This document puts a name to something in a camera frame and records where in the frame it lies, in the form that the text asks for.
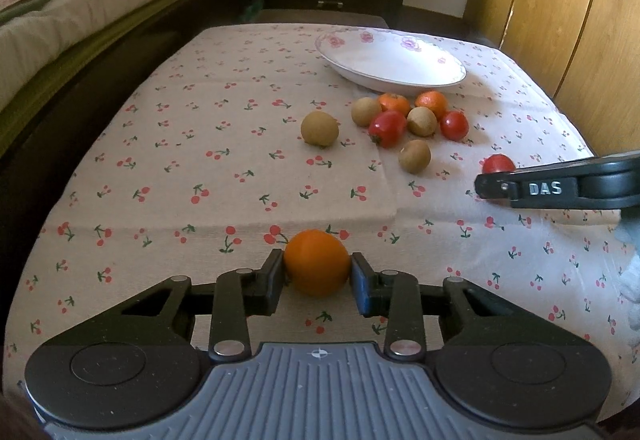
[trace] floor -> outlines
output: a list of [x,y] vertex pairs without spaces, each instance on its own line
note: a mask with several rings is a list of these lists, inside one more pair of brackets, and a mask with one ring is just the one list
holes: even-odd
[[[350,12],[333,12],[325,10],[261,10],[254,19],[255,23],[326,23],[347,26],[369,26],[386,28],[383,18]],[[395,29],[403,32],[429,34],[450,39],[476,42],[495,47],[481,35],[474,33],[466,23],[457,17],[403,6],[400,20]]]

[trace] floral plate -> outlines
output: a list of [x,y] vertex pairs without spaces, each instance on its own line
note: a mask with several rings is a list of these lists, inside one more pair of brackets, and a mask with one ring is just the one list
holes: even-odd
[[394,30],[340,28],[319,36],[316,49],[341,76],[374,91],[415,96],[466,75],[449,52]]

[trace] orange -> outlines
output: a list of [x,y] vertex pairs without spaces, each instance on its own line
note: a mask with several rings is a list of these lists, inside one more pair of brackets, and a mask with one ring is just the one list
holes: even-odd
[[442,116],[447,112],[449,108],[449,102],[447,98],[439,91],[431,90],[420,93],[418,98],[415,99],[415,106],[428,107],[433,111],[437,120],[440,120]]
[[404,96],[395,93],[383,93],[378,97],[382,111],[399,111],[407,116],[411,111],[411,104]]
[[284,268],[297,290],[311,297],[326,297],[349,279],[351,258],[331,234],[303,230],[284,249]]

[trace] red tomato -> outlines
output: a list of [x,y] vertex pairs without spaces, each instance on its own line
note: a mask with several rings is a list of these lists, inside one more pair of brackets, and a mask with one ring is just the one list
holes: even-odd
[[406,118],[399,111],[383,111],[369,125],[369,136],[374,144],[388,149],[396,145],[406,129]]
[[449,111],[440,119],[440,131],[449,140],[462,140],[469,132],[469,123],[460,111]]
[[491,173],[510,173],[515,171],[516,166],[511,161],[511,158],[505,155],[491,155],[482,164],[482,174],[487,175]]

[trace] table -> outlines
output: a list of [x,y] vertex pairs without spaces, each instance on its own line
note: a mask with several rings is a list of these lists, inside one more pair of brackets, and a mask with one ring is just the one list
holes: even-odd
[[[499,51],[421,36],[463,61],[466,79],[443,91],[472,128],[462,143],[429,139],[432,163],[409,175],[399,148],[375,147],[351,121],[351,102],[373,93],[316,52],[316,37],[329,29],[211,28],[138,88],[36,240],[8,319],[5,388],[41,342],[148,286],[259,267],[295,233],[320,228],[374,269],[432,284],[461,275],[596,344],[614,372],[601,418],[638,397],[638,350],[617,279],[634,251],[612,234],[618,214],[517,211],[473,192],[481,161],[495,152],[518,167],[589,156],[575,128]],[[300,139],[313,110],[340,122],[329,149]],[[425,321],[437,348],[436,321]],[[382,342],[385,320],[359,317],[348,287],[327,299],[287,288],[276,314],[251,317],[249,327],[254,348],[265,340]],[[207,331],[202,317],[193,344],[206,347]]]

